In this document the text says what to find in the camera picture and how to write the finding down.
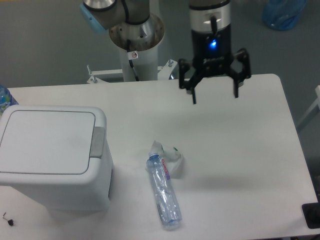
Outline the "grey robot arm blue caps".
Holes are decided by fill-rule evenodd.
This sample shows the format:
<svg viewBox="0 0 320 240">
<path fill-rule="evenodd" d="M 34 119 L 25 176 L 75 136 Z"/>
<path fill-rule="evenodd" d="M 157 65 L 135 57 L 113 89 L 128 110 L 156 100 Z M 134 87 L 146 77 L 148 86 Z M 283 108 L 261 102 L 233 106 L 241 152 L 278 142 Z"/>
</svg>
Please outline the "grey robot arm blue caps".
<svg viewBox="0 0 320 240">
<path fill-rule="evenodd" d="M 233 93 L 239 94 L 244 80 L 252 76 L 246 49 L 231 50 L 231 3 L 228 0 L 191 0 L 190 13 L 193 58 L 179 59 L 179 87 L 194 95 L 203 78 L 227 75 Z M 158 58 L 147 57 L 164 37 L 164 24 L 152 14 L 147 0 L 85 0 L 80 11 L 97 33 L 109 32 L 122 55 L 126 82 L 156 80 Z"/>
</svg>

